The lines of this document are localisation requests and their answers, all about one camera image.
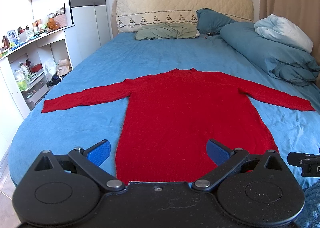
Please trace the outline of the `cream quilted headboard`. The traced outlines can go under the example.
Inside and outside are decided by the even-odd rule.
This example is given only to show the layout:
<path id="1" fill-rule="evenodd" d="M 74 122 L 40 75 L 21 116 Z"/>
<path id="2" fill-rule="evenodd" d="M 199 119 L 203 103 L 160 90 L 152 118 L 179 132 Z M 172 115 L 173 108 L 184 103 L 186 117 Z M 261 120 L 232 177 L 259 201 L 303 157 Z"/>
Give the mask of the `cream quilted headboard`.
<path id="1" fill-rule="evenodd" d="M 159 23 L 197 24 L 197 10 L 208 8 L 240 22 L 253 22 L 251 0 L 116 0 L 119 33 Z"/>

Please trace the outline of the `red knit sweater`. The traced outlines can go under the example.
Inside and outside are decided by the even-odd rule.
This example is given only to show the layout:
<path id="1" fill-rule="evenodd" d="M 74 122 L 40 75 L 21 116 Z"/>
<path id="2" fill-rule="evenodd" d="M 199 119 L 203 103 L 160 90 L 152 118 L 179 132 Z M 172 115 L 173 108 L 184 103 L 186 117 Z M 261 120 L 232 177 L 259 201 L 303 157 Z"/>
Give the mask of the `red knit sweater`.
<path id="1" fill-rule="evenodd" d="M 251 103 L 299 111 L 308 100 L 220 72 L 174 69 L 46 100 L 44 113 L 128 98 L 116 149 L 116 176 L 131 181 L 193 182 L 216 167 L 206 145 L 214 139 L 251 154 L 277 149 Z"/>

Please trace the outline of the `white shelf desk unit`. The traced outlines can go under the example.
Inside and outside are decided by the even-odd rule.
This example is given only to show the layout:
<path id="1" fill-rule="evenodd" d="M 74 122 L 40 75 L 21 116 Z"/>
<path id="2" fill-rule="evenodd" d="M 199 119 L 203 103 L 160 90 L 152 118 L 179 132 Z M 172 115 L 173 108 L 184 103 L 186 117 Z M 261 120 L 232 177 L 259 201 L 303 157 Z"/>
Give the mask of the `white shelf desk unit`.
<path id="1" fill-rule="evenodd" d="M 1 58 L 1 77 L 23 119 L 49 91 L 45 83 L 61 60 L 71 70 L 81 62 L 74 24 L 33 36 Z"/>

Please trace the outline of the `teal rolled duvet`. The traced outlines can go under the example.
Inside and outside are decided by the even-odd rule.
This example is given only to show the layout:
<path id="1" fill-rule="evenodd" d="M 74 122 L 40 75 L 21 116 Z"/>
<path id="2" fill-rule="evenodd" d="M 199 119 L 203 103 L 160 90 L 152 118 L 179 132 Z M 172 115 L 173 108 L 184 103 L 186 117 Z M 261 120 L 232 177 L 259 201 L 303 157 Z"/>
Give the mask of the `teal rolled duvet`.
<path id="1" fill-rule="evenodd" d="M 313 56 L 261 37 L 255 32 L 253 23 L 227 24 L 220 30 L 220 36 L 273 78 L 298 86 L 307 86 L 315 82 L 319 75 L 319 65 Z"/>

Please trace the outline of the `orange teddy bear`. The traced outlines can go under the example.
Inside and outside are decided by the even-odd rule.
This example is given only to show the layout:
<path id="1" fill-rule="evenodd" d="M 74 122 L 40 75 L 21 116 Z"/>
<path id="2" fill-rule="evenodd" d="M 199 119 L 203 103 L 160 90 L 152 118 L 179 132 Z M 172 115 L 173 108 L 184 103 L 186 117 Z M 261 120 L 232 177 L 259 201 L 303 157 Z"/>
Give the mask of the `orange teddy bear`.
<path id="1" fill-rule="evenodd" d="M 61 27 L 60 23 L 57 22 L 55 19 L 53 19 L 53 18 L 48 19 L 48 22 L 47 22 L 48 30 L 55 31 L 55 30 L 59 29 L 60 27 Z"/>

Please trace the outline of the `light blue white blanket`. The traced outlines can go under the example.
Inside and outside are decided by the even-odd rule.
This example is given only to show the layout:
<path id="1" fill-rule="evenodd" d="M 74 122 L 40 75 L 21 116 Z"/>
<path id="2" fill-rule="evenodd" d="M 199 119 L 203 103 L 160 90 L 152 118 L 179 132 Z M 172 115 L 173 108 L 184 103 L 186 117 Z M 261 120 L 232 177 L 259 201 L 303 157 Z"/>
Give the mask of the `light blue white blanket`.
<path id="1" fill-rule="evenodd" d="M 290 20 L 270 14 L 254 23 L 254 29 L 261 37 L 311 53 L 313 41 Z"/>

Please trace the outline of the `blue bed sheet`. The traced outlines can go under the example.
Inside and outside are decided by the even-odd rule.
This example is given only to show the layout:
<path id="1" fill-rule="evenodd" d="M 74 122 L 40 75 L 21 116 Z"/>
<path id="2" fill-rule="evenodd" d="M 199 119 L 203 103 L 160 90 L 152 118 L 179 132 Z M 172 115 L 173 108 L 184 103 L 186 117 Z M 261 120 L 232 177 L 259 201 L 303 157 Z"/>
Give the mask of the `blue bed sheet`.
<path id="1" fill-rule="evenodd" d="M 290 152 L 316 154 L 319 151 L 319 89 L 298 86 L 273 78 L 231 47 L 220 35 L 194 39 L 135 40 L 133 33 L 121 33 L 81 62 L 46 99 L 106 86 L 173 69 L 219 71 L 309 100 L 311 112 L 300 112 L 252 100 L 270 130 L 283 159 Z M 9 169 L 18 184 L 38 154 L 48 149 L 66 154 L 76 146 L 91 147 L 107 139 L 111 154 L 103 170 L 116 173 L 116 149 L 123 127 L 128 98 L 93 106 L 43 113 L 38 104 L 20 125 L 9 152 Z"/>

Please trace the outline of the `green pillow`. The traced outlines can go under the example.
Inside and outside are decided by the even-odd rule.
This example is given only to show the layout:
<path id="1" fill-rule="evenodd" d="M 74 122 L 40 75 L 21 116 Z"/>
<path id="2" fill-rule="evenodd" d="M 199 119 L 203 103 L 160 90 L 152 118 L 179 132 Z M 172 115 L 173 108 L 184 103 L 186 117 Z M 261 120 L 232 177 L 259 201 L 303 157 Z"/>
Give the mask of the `green pillow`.
<path id="1" fill-rule="evenodd" d="M 196 25 L 189 23 L 159 23 L 142 26 L 135 34 L 135 40 L 152 39 L 193 39 L 197 38 L 200 32 Z"/>

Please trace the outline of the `dark teal pillow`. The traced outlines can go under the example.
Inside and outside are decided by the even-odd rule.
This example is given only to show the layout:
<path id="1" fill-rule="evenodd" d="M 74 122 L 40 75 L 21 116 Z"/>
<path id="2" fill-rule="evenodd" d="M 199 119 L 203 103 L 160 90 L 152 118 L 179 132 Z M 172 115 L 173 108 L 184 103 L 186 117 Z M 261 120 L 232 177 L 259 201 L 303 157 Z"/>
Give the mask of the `dark teal pillow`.
<path id="1" fill-rule="evenodd" d="M 208 8 L 197 10 L 196 14 L 197 30 L 203 35 L 219 35 L 225 25 L 236 22 L 236 20 Z"/>

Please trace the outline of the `pink basket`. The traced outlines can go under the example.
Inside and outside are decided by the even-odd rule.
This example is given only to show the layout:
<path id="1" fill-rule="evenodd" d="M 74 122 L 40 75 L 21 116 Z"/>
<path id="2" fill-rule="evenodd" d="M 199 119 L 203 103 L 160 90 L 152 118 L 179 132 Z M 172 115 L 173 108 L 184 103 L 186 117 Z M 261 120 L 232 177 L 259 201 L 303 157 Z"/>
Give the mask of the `pink basket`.
<path id="1" fill-rule="evenodd" d="M 61 15 L 55 16 L 54 21 L 56 21 L 60 25 L 61 28 L 68 25 L 66 14 L 61 14 Z"/>

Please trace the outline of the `white grey wardrobe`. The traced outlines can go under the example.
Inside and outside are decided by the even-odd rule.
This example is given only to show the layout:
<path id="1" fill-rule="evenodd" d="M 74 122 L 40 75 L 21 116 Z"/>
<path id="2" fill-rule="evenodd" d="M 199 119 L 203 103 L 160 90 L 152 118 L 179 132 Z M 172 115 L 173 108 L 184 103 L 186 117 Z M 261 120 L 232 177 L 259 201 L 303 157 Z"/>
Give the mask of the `white grey wardrobe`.
<path id="1" fill-rule="evenodd" d="M 74 26 L 68 40 L 74 40 L 69 49 L 72 67 L 75 68 L 88 56 L 111 40 L 106 0 L 69 0 Z"/>

